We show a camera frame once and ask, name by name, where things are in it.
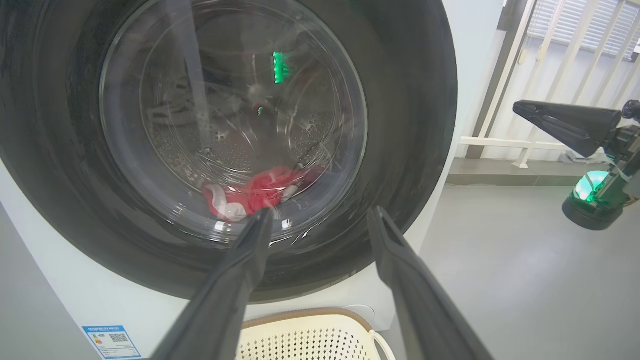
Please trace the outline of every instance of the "green light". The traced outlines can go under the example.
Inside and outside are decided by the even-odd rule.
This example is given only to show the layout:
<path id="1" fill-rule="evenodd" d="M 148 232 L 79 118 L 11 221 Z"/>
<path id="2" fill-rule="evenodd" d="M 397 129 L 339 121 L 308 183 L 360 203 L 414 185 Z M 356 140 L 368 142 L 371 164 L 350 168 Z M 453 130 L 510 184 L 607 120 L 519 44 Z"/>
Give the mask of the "green light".
<path id="1" fill-rule="evenodd" d="M 283 82 L 289 76 L 289 67 L 283 53 L 273 53 L 273 74 L 276 84 Z"/>
<path id="2" fill-rule="evenodd" d="M 609 173 L 606 171 L 589 171 L 587 173 L 587 176 L 589 176 L 589 178 L 591 179 L 593 187 L 591 187 L 587 176 L 583 176 L 582 179 L 578 181 L 578 185 L 575 186 L 575 193 L 578 195 L 580 200 L 587 201 L 591 193 L 593 193 L 594 190 L 598 189 L 598 186 L 602 184 L 602 182 L 607 178 L 608 175 Z"/>

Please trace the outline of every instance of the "front-loading washing machine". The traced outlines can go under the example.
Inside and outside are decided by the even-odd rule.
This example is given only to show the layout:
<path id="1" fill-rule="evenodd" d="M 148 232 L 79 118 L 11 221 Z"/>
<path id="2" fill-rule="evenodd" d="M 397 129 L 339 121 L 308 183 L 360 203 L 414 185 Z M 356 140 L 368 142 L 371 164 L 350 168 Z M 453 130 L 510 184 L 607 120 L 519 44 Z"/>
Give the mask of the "front-loading washing machine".
<path id="1" fill-rule="evenodd" d="M 246 317 L 347 307 L 388 329 L 366 211 L 383 206 L 420 248 L 501 9 L 5 3 L 0 200 L 76 324 L 124 328 L 135 356 L 267 205 L 269 263 Z M 261 174 L 279 196 L 255 205 Z"/>

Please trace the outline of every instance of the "washing machine door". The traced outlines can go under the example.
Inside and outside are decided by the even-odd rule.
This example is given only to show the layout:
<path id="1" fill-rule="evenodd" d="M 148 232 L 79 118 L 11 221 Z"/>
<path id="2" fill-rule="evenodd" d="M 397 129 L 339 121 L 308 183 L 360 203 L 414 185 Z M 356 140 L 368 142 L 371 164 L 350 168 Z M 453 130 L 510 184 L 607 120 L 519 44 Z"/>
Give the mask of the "washing machine door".
<path id="1" fill-rule="evenodd" d="M 13 178 L 87 256 L 185 299 L 268 205 L 253 301 L 362 270 L 367 209 L 407 230 L 451 145 L 440 0 L 31 0 L 0 26 Z"/>

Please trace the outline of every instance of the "laundry basket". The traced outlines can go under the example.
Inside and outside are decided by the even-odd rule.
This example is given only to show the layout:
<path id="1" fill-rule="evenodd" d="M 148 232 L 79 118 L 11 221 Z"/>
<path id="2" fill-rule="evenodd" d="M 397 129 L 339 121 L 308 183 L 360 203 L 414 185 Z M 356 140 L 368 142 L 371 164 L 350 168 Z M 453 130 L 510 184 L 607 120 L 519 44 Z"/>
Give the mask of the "laundry basket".
<path id="1" fill-rule="evenodd" d="M 344 309 L 311 309 L 245 322 L 237 360 L 380 360 L 387 342 L 362 317 Z"/>

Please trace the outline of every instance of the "qr code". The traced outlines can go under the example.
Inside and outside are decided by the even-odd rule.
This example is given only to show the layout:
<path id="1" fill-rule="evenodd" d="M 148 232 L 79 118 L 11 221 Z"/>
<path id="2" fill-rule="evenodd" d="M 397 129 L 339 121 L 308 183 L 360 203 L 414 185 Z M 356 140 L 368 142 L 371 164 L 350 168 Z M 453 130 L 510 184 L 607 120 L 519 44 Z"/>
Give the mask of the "qr code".
<path id="1" fill-rule="evenodd" d="M 111 341 L 114 343 L 124 343 L 129 341 L 125 334 L 109 334 L 109 336 L 111 337 Z"/>

